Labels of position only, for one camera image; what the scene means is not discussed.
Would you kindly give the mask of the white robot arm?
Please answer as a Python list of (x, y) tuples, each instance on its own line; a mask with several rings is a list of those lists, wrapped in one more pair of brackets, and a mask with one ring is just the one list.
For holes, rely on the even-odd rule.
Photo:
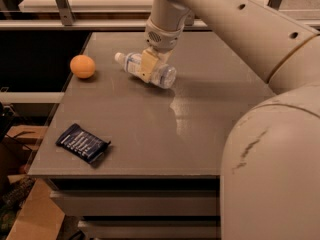
[(222, 240), (320, 240), (319, 33), (264, 0), (153, 0), (142, 55), (168, 59), (193, 11), (272, 90), (226, 141)]

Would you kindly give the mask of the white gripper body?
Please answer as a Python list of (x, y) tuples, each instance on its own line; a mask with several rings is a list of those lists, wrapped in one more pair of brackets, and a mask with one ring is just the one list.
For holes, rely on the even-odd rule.
[(146, 22), (144, 38), (154, 50), (166, 53), (176, 46), (182, 31), (183, 22), (181, 20), (175, 21), (173, 29), (169, 30), (167, 24), (158, 26), (149, 18)]

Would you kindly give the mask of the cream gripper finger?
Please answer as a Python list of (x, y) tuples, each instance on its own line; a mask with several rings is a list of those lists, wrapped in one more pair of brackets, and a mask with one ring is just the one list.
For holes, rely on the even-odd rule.
[(159, 61), (157, 52), (152, 48), (145, 49), (141, 54), (140, 78), (148, 83), (152, 72)]

